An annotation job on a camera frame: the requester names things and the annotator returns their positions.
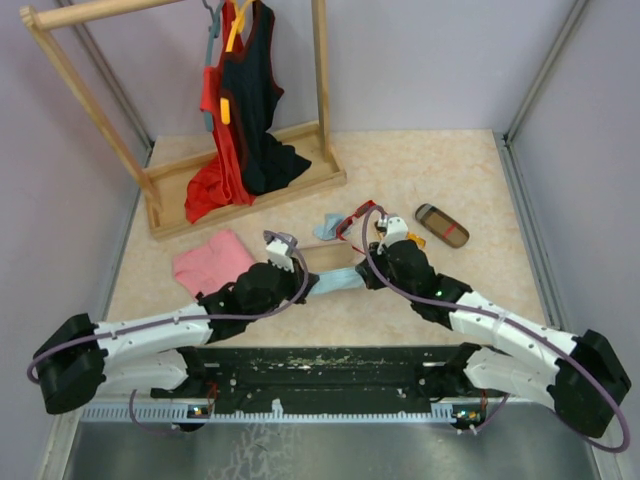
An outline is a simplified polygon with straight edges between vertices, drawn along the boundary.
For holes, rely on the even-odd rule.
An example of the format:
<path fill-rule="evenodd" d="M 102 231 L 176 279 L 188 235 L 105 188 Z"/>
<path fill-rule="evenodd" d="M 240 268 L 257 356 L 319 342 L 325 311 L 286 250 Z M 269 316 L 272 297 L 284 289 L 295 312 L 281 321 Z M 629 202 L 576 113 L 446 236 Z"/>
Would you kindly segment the orange sunglasses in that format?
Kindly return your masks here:
<path fill-rule="evenodd" d="M 426 247 L 426 241 L 414 233 L 408 233 L 407 238 L 413 241 L 420 249 L 424 249 Z"/>

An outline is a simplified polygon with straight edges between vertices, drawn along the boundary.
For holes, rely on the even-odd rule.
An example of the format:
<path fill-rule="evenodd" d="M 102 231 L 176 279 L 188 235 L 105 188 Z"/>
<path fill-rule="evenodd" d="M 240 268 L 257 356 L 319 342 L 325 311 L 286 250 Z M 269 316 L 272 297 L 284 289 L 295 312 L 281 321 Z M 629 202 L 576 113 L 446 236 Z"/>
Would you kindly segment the light blue cleaning cloth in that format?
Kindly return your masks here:
<path fill-rule="evenodd" d="M 318 296 L 335 291 L 360 289 L 365 287 L 364 279 L 354 266 L 318 273 L 318 281 L 309 294 Z"/>

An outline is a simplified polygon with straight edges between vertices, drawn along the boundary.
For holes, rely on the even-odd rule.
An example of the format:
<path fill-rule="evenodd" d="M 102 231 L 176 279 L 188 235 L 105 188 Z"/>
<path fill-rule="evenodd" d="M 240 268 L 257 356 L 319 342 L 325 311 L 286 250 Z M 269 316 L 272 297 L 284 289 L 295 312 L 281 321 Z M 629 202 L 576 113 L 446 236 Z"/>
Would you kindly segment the pink shirt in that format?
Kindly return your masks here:
<path fill-rule="evenodd" d="M 237 281 L 255 263 L 238 235 L 225 229 L 205 244 L 176 255 L 172 269 L 174 279 L 196 297 L 215 293 L 227 283 Z"/>

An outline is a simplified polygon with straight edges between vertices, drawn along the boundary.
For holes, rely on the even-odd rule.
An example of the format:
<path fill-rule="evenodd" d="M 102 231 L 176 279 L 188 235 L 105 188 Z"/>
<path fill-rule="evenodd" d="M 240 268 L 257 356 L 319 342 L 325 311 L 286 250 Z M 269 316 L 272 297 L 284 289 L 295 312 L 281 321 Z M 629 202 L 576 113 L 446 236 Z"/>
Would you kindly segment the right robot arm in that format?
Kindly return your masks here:
<path fill-rule="evenodd" d="M 484 341 L 463 346 L 446 372 L 448 387 L 458 395 L 476 388 L 516 395 L 599 439 L 631 389 L 604 335 L 555 330 L 501 309 L 470 285 L 436 272 L 410 240 L 371 244 L 355 270 L 368 289 L 389 288 L 409 300 L 421 318 Z"/>

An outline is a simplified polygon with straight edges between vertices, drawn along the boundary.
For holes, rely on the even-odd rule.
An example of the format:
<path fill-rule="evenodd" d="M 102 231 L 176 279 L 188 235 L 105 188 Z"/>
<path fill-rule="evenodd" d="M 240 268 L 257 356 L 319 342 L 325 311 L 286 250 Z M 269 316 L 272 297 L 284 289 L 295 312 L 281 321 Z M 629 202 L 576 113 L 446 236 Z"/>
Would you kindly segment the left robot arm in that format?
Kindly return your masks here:
<path fill-rule="evenodd" d="M 239 335 L 252 322 L 305 303 L 318 281 L 299 262 L 291 271 L 259 262 L 237 280 L 214 293 L 198 293 L 194 304 L 172 313 L 121 323 L 76 314 L 36 350 L 27 378 L 40 387 L 47 413 L 67 413 L 94 398 L 107 384 L 109 369 Z"/>

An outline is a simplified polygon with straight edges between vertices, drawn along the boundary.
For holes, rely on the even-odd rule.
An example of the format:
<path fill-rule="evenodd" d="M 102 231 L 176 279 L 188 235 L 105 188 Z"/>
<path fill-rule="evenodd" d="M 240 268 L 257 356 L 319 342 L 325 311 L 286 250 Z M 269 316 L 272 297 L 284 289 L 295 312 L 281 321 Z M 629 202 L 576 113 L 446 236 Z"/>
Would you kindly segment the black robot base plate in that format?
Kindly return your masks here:
<path fill-rule="evenodd" d="M 445 398 L 478 398 L 462 373 L 461 346 L 181 349 L 187 380 L 154 399 L 199 399 L 218 414 L 427 413 Z"/>

